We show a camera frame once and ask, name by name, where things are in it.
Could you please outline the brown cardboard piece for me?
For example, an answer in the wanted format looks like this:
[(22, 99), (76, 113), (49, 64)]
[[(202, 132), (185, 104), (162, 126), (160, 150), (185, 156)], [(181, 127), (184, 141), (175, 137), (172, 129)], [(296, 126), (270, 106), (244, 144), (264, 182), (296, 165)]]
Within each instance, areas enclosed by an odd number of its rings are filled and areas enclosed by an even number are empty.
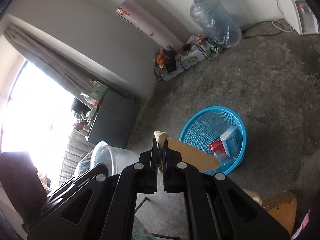
[(179, 152), (184, 162), (195, 166), (200, 172), (210, 172), (217, 170), (221, 166), (220, 161), (214, 155), (207, 154), (194, 146), (172, 139), (166, 132), (154, 131), (154, 136), (160, 150), (164, 147), (167, 140), (170, 150)]

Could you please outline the clear plastic snack wrapper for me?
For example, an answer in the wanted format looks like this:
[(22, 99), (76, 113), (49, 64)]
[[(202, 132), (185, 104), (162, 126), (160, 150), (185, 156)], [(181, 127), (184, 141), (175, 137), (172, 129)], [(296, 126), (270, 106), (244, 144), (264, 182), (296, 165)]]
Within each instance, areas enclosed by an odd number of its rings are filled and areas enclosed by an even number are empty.
[(232, 165), (235, 161), (235, 157), (229, 157), (225, 152), (214, 152), (213, 155), (220, 161), (221, 166)]

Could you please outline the blue white paper box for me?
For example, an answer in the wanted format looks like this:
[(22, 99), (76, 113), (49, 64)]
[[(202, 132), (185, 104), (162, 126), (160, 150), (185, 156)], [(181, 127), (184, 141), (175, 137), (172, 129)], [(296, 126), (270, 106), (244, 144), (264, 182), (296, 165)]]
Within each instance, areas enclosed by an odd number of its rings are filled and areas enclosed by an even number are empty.
[(225, 153), (229, 157), (233, 157), (238, 154), (242, 146), (242, 138), (240, 137), (239, 129), (231, 125), (221, 136), (220, 140), (222, 142)]

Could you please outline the clear plastic bucket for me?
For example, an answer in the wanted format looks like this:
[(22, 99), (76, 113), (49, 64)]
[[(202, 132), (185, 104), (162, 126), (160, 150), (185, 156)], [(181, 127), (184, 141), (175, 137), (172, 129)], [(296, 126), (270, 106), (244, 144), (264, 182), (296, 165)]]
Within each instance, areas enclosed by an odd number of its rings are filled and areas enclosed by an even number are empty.
[(106, 142), (99, 142), (95, 148), (85, 155), (77, 164), (74, 177), (78, 178), (93, 169), (97, 164), (104, 164), (108, 169), (108, 176), (120, 174), (124, 168), (137, 163), (139, 157), (131, 150), (113, 147)]

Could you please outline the red snack bag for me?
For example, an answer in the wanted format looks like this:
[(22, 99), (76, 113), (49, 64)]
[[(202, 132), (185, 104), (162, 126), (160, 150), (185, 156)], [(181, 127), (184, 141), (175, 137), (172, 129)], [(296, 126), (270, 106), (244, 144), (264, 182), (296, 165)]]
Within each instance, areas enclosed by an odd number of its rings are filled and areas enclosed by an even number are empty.
[(220, 138), (209, 144), (208, 147), (211, 153), (225, 153), (225, 148)]

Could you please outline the blue plastic basket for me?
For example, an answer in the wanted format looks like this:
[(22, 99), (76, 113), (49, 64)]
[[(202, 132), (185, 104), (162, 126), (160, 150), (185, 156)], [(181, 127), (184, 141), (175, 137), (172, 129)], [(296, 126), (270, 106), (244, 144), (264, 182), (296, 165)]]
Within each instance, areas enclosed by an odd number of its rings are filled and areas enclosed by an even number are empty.
[(236, 126), (239, 130), (241, 146), (239, 152), (233, 157), (232, 161), (225, 161), (221, 163), (219, 168), (206, 171), (206, 174), (214, 175), (216, 172), (221, 172), (228, 175), (243, 161), (247, 134), (242, 119), (235, 111), (229, 108), (212, 106), (196, 113), (182, 129), (179, 141), (211, 154), (209, 144), (219, 139), (223, 132), (232, 125)]

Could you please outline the dark grey cabinet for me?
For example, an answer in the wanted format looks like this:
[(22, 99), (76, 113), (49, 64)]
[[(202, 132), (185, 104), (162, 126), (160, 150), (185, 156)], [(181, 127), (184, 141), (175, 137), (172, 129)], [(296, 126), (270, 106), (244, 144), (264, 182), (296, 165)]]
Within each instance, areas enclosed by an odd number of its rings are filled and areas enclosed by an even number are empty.
[(94, 119), (87, 141), (125, 148), (136, 122), (139, 106), (109, 90)]

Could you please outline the floral teal quilt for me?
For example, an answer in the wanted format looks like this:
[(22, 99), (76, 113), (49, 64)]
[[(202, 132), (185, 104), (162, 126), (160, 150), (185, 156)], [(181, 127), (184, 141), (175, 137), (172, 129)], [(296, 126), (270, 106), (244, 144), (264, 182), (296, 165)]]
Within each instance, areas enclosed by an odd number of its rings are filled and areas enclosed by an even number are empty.
[(134, 217), (131, 239), (156, 240), (157, 238), (145, 228), (137, 217)]

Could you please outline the green plastic storage basket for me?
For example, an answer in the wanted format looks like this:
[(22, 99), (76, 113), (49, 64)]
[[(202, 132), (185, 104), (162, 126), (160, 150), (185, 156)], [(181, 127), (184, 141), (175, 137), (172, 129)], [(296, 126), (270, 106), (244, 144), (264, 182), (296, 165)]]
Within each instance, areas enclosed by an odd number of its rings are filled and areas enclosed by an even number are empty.
[(109, 88), (106, 85), (100, 83), (99, 81), (94, 81), (93, 88), (89, 93), (89, 97), (96, 101), (101, 101), (108, 90)]

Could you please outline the black bag on cabinet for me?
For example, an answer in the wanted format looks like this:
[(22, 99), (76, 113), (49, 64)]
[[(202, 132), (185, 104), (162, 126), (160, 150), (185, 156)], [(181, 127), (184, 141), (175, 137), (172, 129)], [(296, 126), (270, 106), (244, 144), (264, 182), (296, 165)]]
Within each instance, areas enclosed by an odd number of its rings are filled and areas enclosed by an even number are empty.
[(77, 98), (74, 98), (73, 103), (71, 105), (71, 111), (77, 114), (87, 114), (91, 109), (85, 105), (82, 101)]

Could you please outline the wooden stool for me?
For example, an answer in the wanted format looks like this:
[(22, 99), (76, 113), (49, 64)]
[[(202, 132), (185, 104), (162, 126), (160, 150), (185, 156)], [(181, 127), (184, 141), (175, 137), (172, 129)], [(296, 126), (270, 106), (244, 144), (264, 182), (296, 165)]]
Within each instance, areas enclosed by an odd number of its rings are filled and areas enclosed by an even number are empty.
[(292, 235), (297, 213), (297, 196), (287, 190), (263, 200), (263, 209)]

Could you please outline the beige curtain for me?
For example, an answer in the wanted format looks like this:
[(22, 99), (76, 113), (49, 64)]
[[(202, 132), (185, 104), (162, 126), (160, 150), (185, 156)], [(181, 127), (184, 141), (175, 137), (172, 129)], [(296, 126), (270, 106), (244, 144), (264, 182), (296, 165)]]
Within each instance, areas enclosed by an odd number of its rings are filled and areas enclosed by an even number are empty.
[(17, 26), (9, 25), (4, 37), (23, 57), (74, 96), (79, 97), (82, 92), (92, 89), (90, 79), (93, 75)]

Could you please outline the pink rolled mat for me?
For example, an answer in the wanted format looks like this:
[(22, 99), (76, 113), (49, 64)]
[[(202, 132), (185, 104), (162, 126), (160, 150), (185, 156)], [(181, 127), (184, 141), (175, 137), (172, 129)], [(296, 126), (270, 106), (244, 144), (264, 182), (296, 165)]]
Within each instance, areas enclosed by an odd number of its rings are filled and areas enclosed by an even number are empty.
[(178, 51), (183, 43), (159, 20), (132, 0), (125, 0), (116, 14), (145, 33), (165, 50)]

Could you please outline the empty water jug on floor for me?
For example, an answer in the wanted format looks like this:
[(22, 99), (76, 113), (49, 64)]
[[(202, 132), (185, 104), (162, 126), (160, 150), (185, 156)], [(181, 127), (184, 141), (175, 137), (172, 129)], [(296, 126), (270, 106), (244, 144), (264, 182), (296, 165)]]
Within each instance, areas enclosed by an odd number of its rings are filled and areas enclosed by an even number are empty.
[(221, 47), (240, 44), (242, 32), (219, 0), (193, 0), (191, 19)]

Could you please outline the white water dispenser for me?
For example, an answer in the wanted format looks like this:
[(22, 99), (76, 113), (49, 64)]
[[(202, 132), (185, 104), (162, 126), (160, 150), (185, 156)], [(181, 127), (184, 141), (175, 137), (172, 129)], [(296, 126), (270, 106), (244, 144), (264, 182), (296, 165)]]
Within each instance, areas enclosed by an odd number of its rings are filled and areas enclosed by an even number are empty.
[(305, 0), (276, 0), (285, 20), (299, 35), (319, 34), (319, 22)]

